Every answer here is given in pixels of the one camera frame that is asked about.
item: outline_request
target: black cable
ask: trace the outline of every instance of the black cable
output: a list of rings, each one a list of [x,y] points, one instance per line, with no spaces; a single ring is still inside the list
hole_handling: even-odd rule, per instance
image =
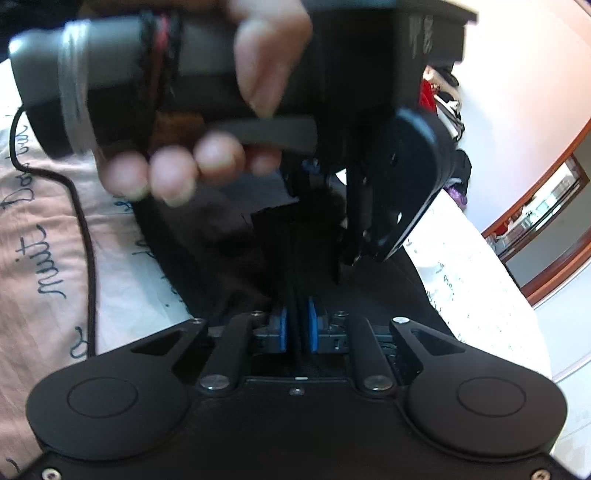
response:
[[[24,108],[20,106],[16,114],[14,115],[14,119],[12,120],[12,125],[10,127],[10,135],[8,138],[10,161],[12,162],[14,168],[16,168],[18,171],[61,183],[64,187],[68,189],[68,192],[70,193],[72,206],[74,207],[74,212],[76,213],[78,225],[80,226],[80,232],[82,234],[82,244],[84,245],[84,252],[86,255],[86,271],[88,276],[88,344],[86,350],[86,357],[90,358],[96,355],[96,264],[95,252],[92,248],[92,239],[90,238],[90,230],[88,230],[88,223],[86,222],[86,217],[84,216],[84,211],[82,210],[82,204],[80,203],[80,197],[78,196],[78,191],[76,190],[76,186],[74,185],[73,181],[71,181],[68,177],[62,175],[61,173],[57,173],[51,170],[45,170],[43,168],[26,167],[18,161],[16,136],[18,121],[23,112]]]

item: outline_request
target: bed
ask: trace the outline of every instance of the bed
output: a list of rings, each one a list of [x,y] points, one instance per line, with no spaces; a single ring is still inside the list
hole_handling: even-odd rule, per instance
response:
[[[0,472],[10,477],[40,452],[25,418],[28,392],[85,358],[87,282],[65,189],[15,171],[8,158],[8,130],[20,105],[9,61],[0,64],[0,87]],[[93,158],[47,158],[26,117],[17,134],[20,162],[64,173],[79,190],[97,258],[99,353],[189,318],[131,205],[101,188]],[[404,248],[458,339],[550,376],[533,309],[445,192]]]

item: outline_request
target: screw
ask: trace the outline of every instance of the screw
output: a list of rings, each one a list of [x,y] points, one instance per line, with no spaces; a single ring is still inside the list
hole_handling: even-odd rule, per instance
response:
[[[223,390],[230,385],[230,379],[225,375],[206,375],[199,382],[203,388],[208,390]]]
[[[531,476],[531,480],[550,480],[552,475],[548,470],[540,469]]]
[[[383,392],[394,386],[392,379],[385,375],[371,375],[363,381],[365,388],[374,392]]]
[[[41,473],[41,478],[43,480],[61,480],[61,473],[54,468],[46,468]]]

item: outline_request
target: transparent plastic band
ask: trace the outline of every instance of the transparent plastic band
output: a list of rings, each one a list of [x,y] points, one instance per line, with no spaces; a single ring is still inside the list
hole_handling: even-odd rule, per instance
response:
[[[68,22],[61,38],[57,74],[61,116],[72,151],[83,155],[97,148],[86,105],[90,21]]]

